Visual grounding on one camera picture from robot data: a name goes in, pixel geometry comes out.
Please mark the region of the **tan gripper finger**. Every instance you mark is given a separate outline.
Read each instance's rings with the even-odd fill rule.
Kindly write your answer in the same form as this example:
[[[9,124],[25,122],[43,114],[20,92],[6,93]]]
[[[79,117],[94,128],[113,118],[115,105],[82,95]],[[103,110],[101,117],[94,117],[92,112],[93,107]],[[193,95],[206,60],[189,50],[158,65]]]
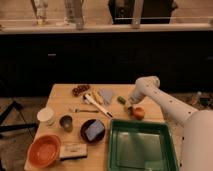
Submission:
[[[129,102],[126,102],[125,105],[124,105],[124,110],[125,111],[128,111],[131,107],[131,104]]]
[[[129,113],[129,115],[134,115],[134,107],[133,106],[128,107],[128,113]]]

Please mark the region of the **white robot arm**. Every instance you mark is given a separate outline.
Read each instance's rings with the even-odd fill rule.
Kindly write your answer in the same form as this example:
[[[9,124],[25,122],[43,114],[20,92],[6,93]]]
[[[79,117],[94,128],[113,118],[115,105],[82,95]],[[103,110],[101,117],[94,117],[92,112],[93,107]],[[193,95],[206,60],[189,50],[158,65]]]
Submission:
[[[157,76],[140,77],[127,102],[138,104],[148,96],[183,127],[180,171],[213,171],[213,110],[198,110],[159,86]]]

